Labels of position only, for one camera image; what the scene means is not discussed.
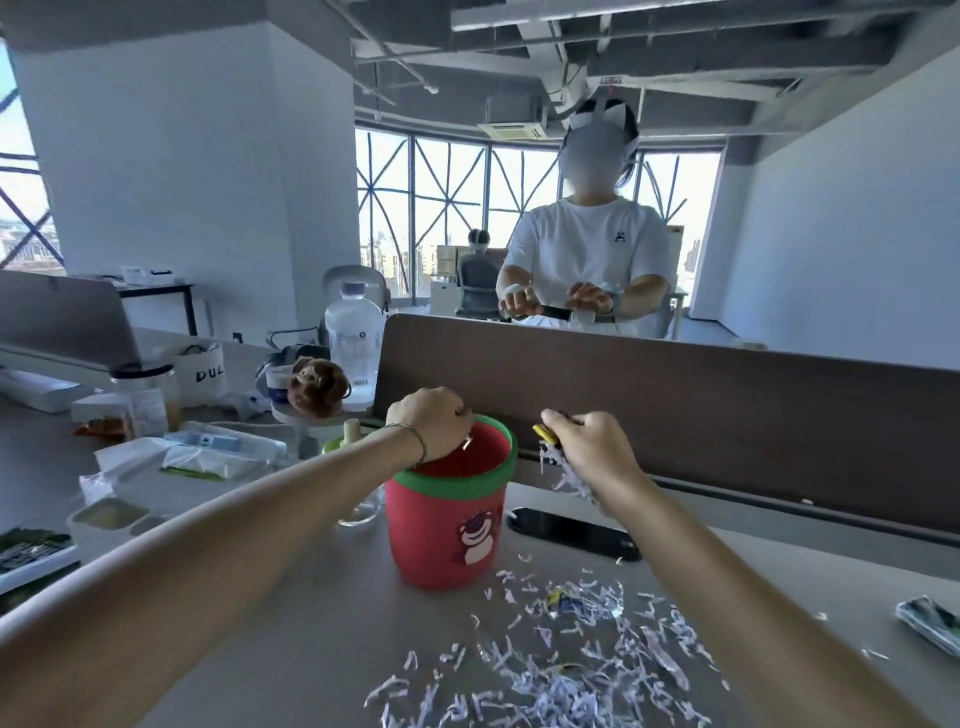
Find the person sitting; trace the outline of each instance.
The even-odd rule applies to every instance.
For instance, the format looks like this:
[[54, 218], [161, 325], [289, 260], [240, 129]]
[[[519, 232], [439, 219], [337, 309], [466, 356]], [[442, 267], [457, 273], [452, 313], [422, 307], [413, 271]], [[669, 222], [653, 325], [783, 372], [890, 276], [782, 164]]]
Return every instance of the person sitting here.
[[470, 252], [459, 256], [457, 277], [463, 299], [457, 316], [469, 319], [499, 320], [499, 297], [496, 295], [496, 277], [500, 266], [487, 255], [490, 234], [487, 231], [471, 230], [468, 235]]

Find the ceiling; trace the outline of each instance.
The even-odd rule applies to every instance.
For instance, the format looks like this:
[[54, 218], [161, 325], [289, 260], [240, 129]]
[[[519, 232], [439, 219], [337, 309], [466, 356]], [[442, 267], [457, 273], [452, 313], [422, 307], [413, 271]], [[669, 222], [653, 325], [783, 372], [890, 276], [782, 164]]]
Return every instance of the ceiling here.
[[[756, 106], [826, 78], [876, 70], [918, 14], [952, 4], [324, 1], [362, 29], [353, 33], [359, 119], [466, 136], [483, 135], [476, 125], [484, 122], [540, 121], [560, 136], [571, 110], [599, 91], [638, 109], [649, 140], [796, 131], [755, 124]], [[452, 13], [458, 22], [496, 27], [454, 32]], [[552, 14], [565, 16], [538, 19]]]

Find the forearm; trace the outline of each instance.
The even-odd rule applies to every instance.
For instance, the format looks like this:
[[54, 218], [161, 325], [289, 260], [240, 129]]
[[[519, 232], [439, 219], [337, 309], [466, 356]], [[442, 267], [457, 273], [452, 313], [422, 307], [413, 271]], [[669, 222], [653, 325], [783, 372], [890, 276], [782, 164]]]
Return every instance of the forearm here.
[[770, 728], [933, 728], [895, 689], [645, 475], [615, 510]]
[[670, 285], [660, 276], [640, 276], [631, 281], [622, 294], [619, 316], [640, 319], [658, 308]]
[[403, 427], [219, 497], [0, 620], [0, 725], [127, 728], [266, 595], [296, 556], [416, 462]]
[[503, 299], [503, 292], [514, 284], [530, 285], [530, 274], [515, 265], [505, 265], [496, 277], [496, 295]]

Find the bracelet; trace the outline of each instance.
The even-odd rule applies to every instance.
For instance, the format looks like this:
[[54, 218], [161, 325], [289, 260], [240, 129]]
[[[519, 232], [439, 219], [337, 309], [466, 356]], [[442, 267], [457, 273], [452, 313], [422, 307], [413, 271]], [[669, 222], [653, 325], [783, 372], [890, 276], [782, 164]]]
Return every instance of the bracelet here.
[[389, 425], [385, 425], [383, 429], [387, 429], [389, 427], [406, 427], [415, 435], [417, 435], [417, 439], [420, 440], [420, 446], [423, 448], [423, 455], [420, 456], [420, 460], [418, 460], [414, 465], [410, 467], [417, 468], [420, 465], [423, 465], [423, 462], [426, 460], [426, 442], [423, 440], [423, 436], [419, 432], [417, 432], [417, 429], [412, 425], [408, 425], [406, 423], [390, 423]]

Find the pillar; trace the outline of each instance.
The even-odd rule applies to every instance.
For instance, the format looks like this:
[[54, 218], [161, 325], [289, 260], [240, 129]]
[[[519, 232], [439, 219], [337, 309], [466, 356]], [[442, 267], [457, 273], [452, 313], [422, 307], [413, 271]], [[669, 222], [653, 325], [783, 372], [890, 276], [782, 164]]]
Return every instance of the pillar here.
[[[360, 262], [338, 15], [318, 0], [1, 13], [68, 272], [170, 268], [218, 338], [320, 321], [324, 271]], [[135, 326], [185, 330], [176, 297], [126, 303]]]
[[754, 177], [757, 144], [758, 137], [735, 136], [727, 142], [720, 160], [707, 232], [697, 261], [699, 274], [690, 297], [690, 318], [723, 323], [724, 300]]

